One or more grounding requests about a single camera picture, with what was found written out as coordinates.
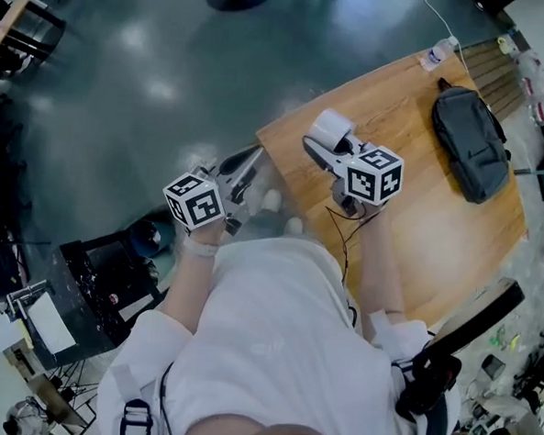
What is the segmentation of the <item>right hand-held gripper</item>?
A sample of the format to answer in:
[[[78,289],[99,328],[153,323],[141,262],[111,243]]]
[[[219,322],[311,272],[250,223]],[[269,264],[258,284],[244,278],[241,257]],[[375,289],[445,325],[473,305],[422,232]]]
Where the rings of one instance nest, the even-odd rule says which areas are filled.
[[[402,190],[404,160],[384,146],[358,144],[345,136],[324,148],[304,136],[303,148],[320,169],[333,173],[332,197],[348,216],[365,205],[381,206]]]

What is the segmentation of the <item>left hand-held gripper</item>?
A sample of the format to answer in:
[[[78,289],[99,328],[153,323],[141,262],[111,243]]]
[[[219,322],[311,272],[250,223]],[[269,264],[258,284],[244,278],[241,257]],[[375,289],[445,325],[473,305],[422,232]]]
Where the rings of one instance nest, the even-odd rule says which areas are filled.
[[[264,157],[262,147],[249,146],[210,168],[198,165],[182,174],[163,188],[173,217],[189,232],[222,219],[235,236],[250,217],[245,193]]]

